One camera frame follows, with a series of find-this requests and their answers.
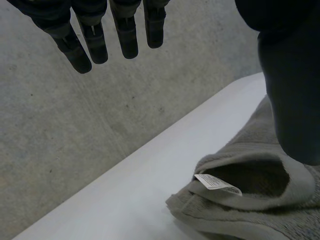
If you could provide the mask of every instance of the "white label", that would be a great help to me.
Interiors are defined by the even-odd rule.
[[[239,188],[209,174],[195,174],[194,175],[208,190],[223,190],[232,194],[242,196]]]

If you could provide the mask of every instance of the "towel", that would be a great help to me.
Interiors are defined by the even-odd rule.
[[[244,240],[320,240],[320,166],[303,165],[281,149],[266,96],[238,134],[201,159],[209,174],[242,191],[207,190],[195,177],[167,206],[203,232]]]

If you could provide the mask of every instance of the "folded towel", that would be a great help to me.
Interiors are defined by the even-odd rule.
[[[197,179],[167,201],[171,213],[194,229],[244,240],[319,240],[320,166],[287,156],[265,97],[239,133],[195,174],[210,174],[242,196],[207,190]]]

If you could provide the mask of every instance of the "concrete floor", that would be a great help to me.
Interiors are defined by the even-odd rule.
[[[257,33],[234,1],[197,3],[169,3],[159,49],[147,47],[140,7],[133,60],[121,54],[108,9],[109,60],[81,75],[47,34],[0,2],[1,240],[12,239],[230,82],[260,72]],[[72,24],[79,34],[75,18]]]

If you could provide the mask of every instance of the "white table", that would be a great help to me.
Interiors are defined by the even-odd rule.
[[[191,180],[202,157],[241,129],[265,94],[261,73],[233,82],[14,240],[203,240],[165,201]]]

